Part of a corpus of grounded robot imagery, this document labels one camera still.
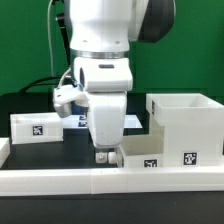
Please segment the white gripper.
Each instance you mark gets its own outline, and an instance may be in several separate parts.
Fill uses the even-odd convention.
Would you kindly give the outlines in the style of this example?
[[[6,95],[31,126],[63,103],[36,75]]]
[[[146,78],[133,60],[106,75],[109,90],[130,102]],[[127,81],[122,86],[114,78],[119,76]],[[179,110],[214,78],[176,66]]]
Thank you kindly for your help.
[[[127,107],[125,92],[90,93],[87,124],[96,148],[117,147],[122,141]],[[107,162],[106,149],[95,150],[95,161]]]

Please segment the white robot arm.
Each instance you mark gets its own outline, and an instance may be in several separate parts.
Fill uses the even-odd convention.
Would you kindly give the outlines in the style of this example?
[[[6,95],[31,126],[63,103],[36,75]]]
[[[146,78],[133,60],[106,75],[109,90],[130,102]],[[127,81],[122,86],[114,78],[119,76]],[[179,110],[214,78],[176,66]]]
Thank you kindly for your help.
[[[105,163],[123,138],[133,88],[129,43],[161,40],[174,24],[175,0],[69,0],[66,8],[76,84],[61,87],[58,99],[86,109],[96,161]]]

